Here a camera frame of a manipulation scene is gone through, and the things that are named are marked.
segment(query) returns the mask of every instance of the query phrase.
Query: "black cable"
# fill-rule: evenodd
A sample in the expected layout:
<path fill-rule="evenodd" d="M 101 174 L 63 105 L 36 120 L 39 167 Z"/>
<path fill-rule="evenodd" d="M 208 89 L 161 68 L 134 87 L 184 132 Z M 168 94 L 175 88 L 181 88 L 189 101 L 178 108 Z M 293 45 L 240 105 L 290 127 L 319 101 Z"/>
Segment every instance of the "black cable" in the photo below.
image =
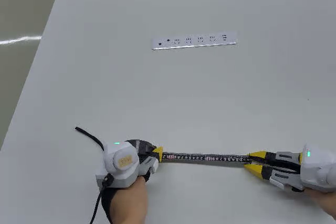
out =
<path fill-rule="evenodd" d="M 101 143 L 101 141 L 96 138 L 95 136 L 91 135 L 89 132 L 81 129 L 80 127 L 76 127 L 75 128 L 76 131 L 79 131 L 80 133 L 84 134 L 85 136 L 88 136 L 89 138 L 91 138 L 92 140 L 94 140 L 97 144 L 99 144 L 100 148 L 104 151 L 104 146 Z"/>
<path fill-rule="evenodd" d="M 105 178 L 104 178 L 104 180 L 103 180 L 103 182 L 102 182 L 102 188 L 101 188 L 101 190 L 100 190 L 100 192 L 99 192 L 99 195 L 98 195 L 98 198 L 97 198 L 97 201 L 96 201 L 95 209 L 94 209 L 94 211 L 93 211 L 93 215 L 92 215 L 90 224 L 92 224 L 93 221 L 95 220 L 96 213 L 97 213 L 97 210 L 98 210 L 99 201 L 100 201 L 100 199 L 101 199 L 101 196 L 102 196 L 104 190 L 105 190 L 107 187 L 109 187 L 110 185 L 112 185 L 113 181 L 114 181 L 114 177 L 113 177 L 110 173 L 108 173 L 108 174 L 105 176 Z"/>
<path fill-rule="evenodd" d="M 96 202 L 96 206 L 95 206 L 95 210 L 93 211 L 93 215 L 92 215 L 90 224 L 92 224 L 93 221 L 95 220 L 96 213 L 97 213 L 97 210 L 98 210 L 99 201 L 100 201 L 101 195 L 103 194 L 105 188 L 106 188 L 106 187 L 103 187 L 103 188 L 100 190 L 100 192 L 99 192 L 99 195 L 98 195 L 98 198 L 97 198 L 97 202 Z"/>

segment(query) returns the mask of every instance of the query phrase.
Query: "measuring tape blade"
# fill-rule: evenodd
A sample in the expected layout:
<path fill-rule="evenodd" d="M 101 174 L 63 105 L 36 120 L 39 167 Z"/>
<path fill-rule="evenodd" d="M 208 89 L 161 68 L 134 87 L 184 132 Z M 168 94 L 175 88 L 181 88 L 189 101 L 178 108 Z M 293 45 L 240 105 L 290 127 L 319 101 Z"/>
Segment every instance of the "measuring tape blade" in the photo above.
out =
<path fill-rule="evenodd" d="M 221 154 L 194 154 L 194 153 L 174 153 L 164 152 L 162 154 L 162 162 L 228 162 L 228 163 L 242 163 L 250 164 L 251 159 L 246 155 L 221 155 Z"/>

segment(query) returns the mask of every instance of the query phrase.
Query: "human hand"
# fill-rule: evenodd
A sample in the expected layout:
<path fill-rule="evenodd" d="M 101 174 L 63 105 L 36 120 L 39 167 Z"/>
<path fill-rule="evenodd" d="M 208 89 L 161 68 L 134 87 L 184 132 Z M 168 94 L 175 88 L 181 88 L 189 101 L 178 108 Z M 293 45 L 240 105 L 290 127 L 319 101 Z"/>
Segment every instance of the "human hand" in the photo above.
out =
<path fill-rule="evenodd" d="M 138 177 L 129 188 L 115 193 L 110 205 L 111 221 L 113 224 L 143 224 L 147 207 L 145 179 Z"/>
<path fill-rule="evenodd" d="M 306 188 L 304 192 L 336 220 L 336 193 L 322 193 L 309 188 Z"/>

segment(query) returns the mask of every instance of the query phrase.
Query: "gray floor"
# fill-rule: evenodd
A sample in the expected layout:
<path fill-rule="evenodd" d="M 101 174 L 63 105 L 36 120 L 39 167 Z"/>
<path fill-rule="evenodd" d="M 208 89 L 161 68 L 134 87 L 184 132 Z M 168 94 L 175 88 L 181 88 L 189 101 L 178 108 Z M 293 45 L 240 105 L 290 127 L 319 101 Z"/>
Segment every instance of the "gray floor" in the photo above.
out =
<path fill-rule="evenodd" d="M 0 148 L 39 40 L 5 44 L 24 36 L 41 36 L 54 0 L 0 0 Z"/>

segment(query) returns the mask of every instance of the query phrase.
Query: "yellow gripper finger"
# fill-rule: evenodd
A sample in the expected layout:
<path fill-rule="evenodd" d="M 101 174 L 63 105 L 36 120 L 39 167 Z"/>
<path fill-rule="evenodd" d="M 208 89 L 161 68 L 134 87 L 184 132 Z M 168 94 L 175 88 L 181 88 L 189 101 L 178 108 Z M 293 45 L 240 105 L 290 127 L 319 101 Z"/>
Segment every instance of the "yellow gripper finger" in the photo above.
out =
<path fill-rule="evenodd" d="M 257 176 L 258 178 L 262 179 L 261 171 L 263 170 L 262 165 L 256 165 L 256 164 L 247 164 L 244 165 L 244 167 L 253 175 Z"/>
<path fill-rule="evenodd" d="M 161 161 L 162 161 L 163 147 L 160 146 L 160 147 L 154 149 L 153 152 L 157 152 L 157 153 L 159 154 L 159 157 L 160 157 L 160 160 L 159 160 L 159 161 L 161 162 Z"/>

